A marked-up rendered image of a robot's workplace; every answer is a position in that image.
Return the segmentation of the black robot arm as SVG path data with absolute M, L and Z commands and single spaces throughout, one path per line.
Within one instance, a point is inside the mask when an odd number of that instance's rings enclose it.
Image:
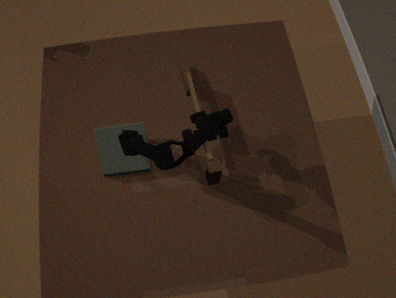
M 141 155 L 153 160 L 156 167 L 168 170 L 177 167 L 182 162 L 195 154 L 195 151 L 209 138 L 217 137 L 222 129 L 221 126 L 233 122 L 230 109 L 206 114 L 205 111 L 196 112 L 190 116 L 190 120 L 198 129 L 188 139 L 183 141 L 168 140 L 158 145 L 144 142 L 142 135 L 137 131 L 122 130 L 118 136 L 125 156 Z M 123 132 L 124 131 L 124 132 Z M 170 145 L 181 145 L 183 154 L 174 161 Z

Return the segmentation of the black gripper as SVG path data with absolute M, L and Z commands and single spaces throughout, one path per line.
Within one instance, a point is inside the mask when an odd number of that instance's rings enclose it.
M 221 129 L 222 129 L 222 131 L 221 131 L 221 133 L 219 134 L 219 137 L 220 137 L 220 138 L 222 138 L 222 137 L 227 137 L 227 136 L 229 135 L 227 125 L 226 125 L 226 124 L 225 124 L 225 125 L 222 125 L 222 126 L 221 126 Z M 191 135 L 193 135 L 196 131 L 197 131 L 197 130 L 193 131 L 193 133 L 192 133 L 192 132 L 191 132 L 191 129 L 183 130 L 183 131 L 182 131 L 183 139 L 184 139 L 184 140 L 188 139 L 188 138 L 189 138 Z M 217 137 L 209 138 L 208 141 L 215 140 L 215 139 L 217 139 Z

